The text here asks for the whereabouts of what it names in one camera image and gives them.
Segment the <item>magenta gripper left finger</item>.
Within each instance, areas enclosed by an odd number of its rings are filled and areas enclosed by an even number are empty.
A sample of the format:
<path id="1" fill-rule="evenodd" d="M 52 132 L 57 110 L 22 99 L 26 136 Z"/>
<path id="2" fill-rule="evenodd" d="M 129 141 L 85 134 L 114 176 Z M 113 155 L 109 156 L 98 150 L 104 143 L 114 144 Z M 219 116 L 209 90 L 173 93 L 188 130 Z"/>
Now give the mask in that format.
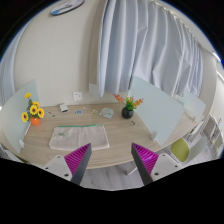
<path id="1" fill-rule="evenodd" d="M 79 185 L 82 181 L 91 154 L 91 144 L 86 144 L 64 157 L 68 168 L 72 173 L 71 181 L 76 185 Z"/>

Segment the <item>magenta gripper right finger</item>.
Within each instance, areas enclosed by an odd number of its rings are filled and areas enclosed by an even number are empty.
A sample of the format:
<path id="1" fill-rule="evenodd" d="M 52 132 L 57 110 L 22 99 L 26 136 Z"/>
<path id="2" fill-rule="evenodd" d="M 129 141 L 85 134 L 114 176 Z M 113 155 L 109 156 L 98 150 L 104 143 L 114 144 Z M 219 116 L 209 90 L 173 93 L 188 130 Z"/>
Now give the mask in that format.
<path id="1" fill-rule="evenodd" d="M 153 180 L 151 178 L 151 172 L 159 155 L 136 143 L 133 143 L 131 146 L 131 154 L 134 158 L 143 184 L 148 185 L 152 183 Z"/>

